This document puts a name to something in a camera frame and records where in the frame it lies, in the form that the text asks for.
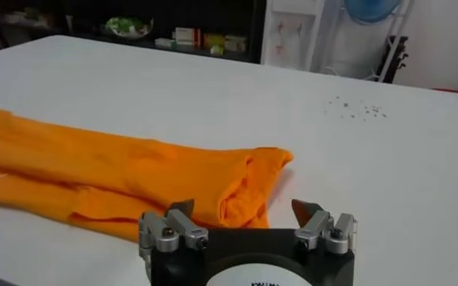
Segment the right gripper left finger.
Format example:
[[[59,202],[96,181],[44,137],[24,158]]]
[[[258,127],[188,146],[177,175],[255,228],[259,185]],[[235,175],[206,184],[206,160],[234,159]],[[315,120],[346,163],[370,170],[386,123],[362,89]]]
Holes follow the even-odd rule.
[[[187,248],[201,251],[208,246],[208,230],[191,221],[194,200],[172,203],[160,217],[155,212],[144,212],[138,220],[140,255],[149,255],[153,249],[172,253],[184,239]]]

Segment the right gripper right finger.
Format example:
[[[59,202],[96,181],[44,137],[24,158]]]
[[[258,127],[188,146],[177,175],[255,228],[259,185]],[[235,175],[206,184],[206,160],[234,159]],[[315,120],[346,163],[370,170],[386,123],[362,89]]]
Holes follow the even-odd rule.
[[[294,231],[296,243],[305,251],[322,242],[334,255],[355,251],[358,222],[352,214],[341,213],[337,220],[319,204],[292,199],[292,210],[299,224]]]

